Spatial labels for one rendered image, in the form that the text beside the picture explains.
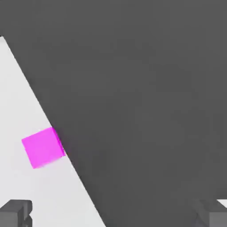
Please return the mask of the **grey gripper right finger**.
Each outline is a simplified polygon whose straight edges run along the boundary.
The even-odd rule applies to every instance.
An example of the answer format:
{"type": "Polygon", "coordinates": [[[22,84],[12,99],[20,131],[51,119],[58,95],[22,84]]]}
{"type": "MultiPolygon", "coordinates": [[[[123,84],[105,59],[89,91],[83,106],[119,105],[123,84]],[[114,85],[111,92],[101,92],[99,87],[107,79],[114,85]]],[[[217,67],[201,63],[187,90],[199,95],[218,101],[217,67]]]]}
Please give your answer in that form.
{"type": "Polygon", "coordinates": [[[192,206],[196,212],[192,227],[227,227],[227,208],[219,201],[199,199],[192,206]]]}

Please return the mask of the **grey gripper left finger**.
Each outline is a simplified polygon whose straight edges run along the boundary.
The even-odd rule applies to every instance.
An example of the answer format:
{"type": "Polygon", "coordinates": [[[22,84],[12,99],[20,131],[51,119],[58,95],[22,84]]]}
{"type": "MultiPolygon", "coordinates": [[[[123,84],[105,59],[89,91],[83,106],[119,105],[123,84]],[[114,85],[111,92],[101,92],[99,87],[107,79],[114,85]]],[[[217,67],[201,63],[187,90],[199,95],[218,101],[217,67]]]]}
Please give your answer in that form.
{"type": "Polygon", "coordinates": [[[32,227],[31,200],[9,200],[0,208],[0,227],[32,227]]]}

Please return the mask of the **small magenta cube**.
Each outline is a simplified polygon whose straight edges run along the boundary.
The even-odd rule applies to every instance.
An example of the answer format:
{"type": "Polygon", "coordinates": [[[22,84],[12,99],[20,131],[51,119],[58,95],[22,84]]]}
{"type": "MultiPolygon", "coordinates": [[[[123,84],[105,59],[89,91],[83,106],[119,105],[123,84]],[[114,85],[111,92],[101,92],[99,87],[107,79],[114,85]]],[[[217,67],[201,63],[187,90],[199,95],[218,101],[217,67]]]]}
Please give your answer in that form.
{"type": "Polygon", "coordinates": [[[43,167],[66,155],[53,127],[32,134],[21,141],[32,168],[43,167]]]}

